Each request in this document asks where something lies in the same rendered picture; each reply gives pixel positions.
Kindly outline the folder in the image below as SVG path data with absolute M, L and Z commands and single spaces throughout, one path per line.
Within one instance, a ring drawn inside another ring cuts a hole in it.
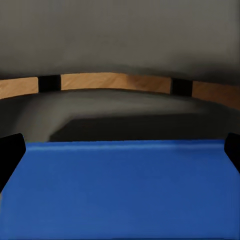
M 25 143 L 0 240 L 240 240 L 225 139 Z

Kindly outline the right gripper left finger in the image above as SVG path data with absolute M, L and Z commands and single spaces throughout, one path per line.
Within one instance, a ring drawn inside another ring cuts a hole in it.
M 0 193 L 25 152 L 26 145 L 21 133 L 0 138 Z

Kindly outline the swivel chair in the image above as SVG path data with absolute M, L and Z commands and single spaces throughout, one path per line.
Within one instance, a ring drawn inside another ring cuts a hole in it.
M 61 89 L 88 73 L 170 78 L 170 93 Z M 0 80 L 34 77 L 38 93 L 0 99 L 0 139 L 240 135 L 240 109 L 192 97 L 194 81 L 240 87 L 240 0 L 0 0 Z

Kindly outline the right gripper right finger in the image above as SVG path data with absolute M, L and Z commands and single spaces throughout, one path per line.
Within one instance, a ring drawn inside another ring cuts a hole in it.
M 229 132 L 225 138 L 224 151 L 240 172 L 240 135 Z

